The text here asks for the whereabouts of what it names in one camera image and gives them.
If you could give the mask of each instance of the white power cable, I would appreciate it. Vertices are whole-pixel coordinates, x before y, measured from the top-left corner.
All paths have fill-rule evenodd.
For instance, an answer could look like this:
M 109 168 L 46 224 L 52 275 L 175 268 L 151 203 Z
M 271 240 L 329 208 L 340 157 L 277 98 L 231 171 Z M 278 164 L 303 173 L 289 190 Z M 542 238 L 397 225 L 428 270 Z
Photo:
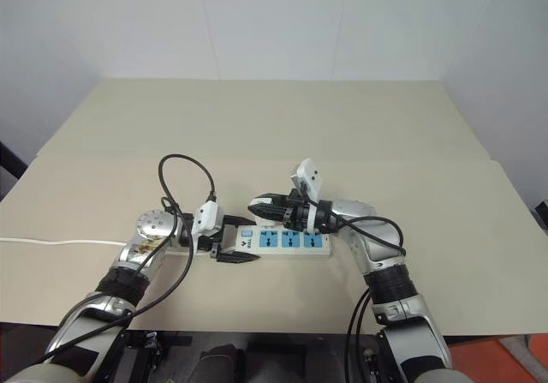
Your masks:
M 15 242 L 15 243 L 37 243 L 37 244 L 50 244 L 50 245 L 59 245 L 59 244 L 74 244 L 74 243 L 95 243 L 95 244 L 112 244 L 114 246 L 125 246 L 126 243 L 122 242 L 112 242 L 110 240 L 60 240 L 60 241 L 49 241 L 49 240 L 39 240 L 39 239 L 26 239 L 20 237 L 0 237 L 0 242 Z

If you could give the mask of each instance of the red floor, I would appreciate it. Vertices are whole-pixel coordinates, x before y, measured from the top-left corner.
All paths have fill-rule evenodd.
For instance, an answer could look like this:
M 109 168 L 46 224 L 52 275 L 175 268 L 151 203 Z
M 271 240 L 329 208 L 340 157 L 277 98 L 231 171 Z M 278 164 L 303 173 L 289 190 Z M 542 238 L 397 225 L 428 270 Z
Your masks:
M 450 348 L 453 368 L 476 383 L 536 383 L 536 379 L 497 340 Z

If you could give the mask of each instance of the white backdrop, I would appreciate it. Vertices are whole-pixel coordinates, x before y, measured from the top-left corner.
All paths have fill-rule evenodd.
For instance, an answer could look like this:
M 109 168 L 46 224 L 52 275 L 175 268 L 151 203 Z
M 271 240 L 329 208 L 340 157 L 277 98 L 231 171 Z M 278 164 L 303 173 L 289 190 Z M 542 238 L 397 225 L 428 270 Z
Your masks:
M 104 77 L 444 81 L 548 197 L 548 0 L 0 0 L 0 140 L 25 161 Z

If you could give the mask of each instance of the table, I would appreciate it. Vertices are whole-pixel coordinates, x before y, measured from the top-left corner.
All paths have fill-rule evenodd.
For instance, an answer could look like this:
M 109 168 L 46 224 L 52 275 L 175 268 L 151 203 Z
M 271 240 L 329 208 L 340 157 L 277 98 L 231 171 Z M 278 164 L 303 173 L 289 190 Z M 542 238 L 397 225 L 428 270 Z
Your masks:
M 232 87 L 234 96 L 229 99 Z M 278 142 L 265 140 L 262 157 L 261 150 L 248 146 L 228 127 L 246 119 L 252 140 L 260 135 L 257 130 L 264 116 L 238 114 L 237 108 L 246 106 L 235 101 L 248 99 L 242 97 L 245 90 L 257 97 L 260 89 L 267 102 L 283 96 L 280 99 L 286 103 L 294 101 L 294 107 L 311 111 L 310 99 L 326 87 L 343 96 L 341 101 L 353 101 L 357 118 L 392 124 L 400 117 L 399 107 L 401 112 L 413 112 L 402 117 L 429 119 L 425 120 L 428 124 L 409 120 L 407 128 L 395 126 L 395 139 L 378 145 L 377 151 L 363 147 L 386 135 L 380 126 L 368 125 L 362 134 L 361 123 L 348 122 L 348 133 L 325 150 L 309 145 L 306 139 L 298 141 L 302 146 L 293 141 L 297 154 L 289 150 L 291 134 L 281 133 Z M 192 90 L 200 90 L 200 96 L 206 94 L 213 101 L 219 89 L 224 90 L 224 103 L 235 120 L 229 123 L 227 114 L 223 118 L 226 131 L 215 123 L 216 133 L 199 144 L 196 139 L 201 130 L 209 128 L 211 117 L 189 112 L 197 105 Z M 325 130 L 332 123 L 339 124 L 341 115 L 319 103 L 336 101 L 323 93 L 324 99 L 316 103 L 327 109 L 316 129 L 327 139 Z M 145 127 L 161 129 L 161 123 L 152 120 L 155 117 L 135 116 L 152 102 L 156 102 L 156 117 L 179 119 L 166 124 L 171 133 L 165 139 L 158 134 L 156 139 L 155 135 L 142 138 Z M 175 102 L 186 110 L 175 110 Z M 434 121 L 426 113 L 435 112 L 436 105 L 443 115 Z M 362 106 L 366 114 L 356 110 Z M 349 105 L 342 107 L 346 107 L 343 112 L 352 111 Z M 123 119 L 129 125 L 130 117 L 131 128 L 123 129 Z M 305 117 L 293 115 L 297 123 L 305 122 Z M 283 125 L 273 118 L 277 128 Z M 177 140 L 173 134 L 183 119 L 194 127 L 186 128 Z M 113 135 L 110 131 L 117 128 L 120 133 Z M 356 145 L 348 146 L 351 141 Z M 334 148 L 346 146 L 348 150 L 338 158 Z M 198 153 L 216 179 L 218 200 L 226 211 L 249 217 L 246 205 L 257 194 L 290 190 L 289 170 L 306 156 L 303 147 L 323 171 L 323 198 L 367 201 L 379 214 L 401 225 L 412 280 L 425 296 L 441 333 L 513 334 L 548 329 L 548 303 L 539 298 L 545 293 L 548 239 L 500 165 L 488 159 L 436 82 L 107 81 L 51 139 L 0 203 L 0 236 L 128 240 L 138 215 L 158 207 L 161 190 L 156 169 L 167 152 Z M 166 168 L 166 175 L 187 210 L 203 202 L 207 182 L 192 165 L 174 162 Z M 117 251 L 116 246 L 106 245 L 0 243 L 0 320 L 56 324 L 69 307 L 96 287 Z M 168 287 L 184 261 L 176 256 L 166 259 L 144 302 Z M 135 319 L 132 328 L 341 333 L 363 288 L 348 248 L 338 241 L 328 260 L 260 259 L 228 265 L 200 256 L 174 295 Z M 365 319 L 363 330 L 378 330 L 371 316 Z

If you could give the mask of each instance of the power strip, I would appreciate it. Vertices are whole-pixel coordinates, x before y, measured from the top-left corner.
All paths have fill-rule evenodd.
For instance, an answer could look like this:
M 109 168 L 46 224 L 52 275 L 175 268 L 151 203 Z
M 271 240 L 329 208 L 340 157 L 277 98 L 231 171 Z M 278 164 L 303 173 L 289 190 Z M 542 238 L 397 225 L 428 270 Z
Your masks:
M 319 256 L 331 255 L 329 235 L 287 230 L 276 226 L 238 227 L 235 248 L 261 256 Z

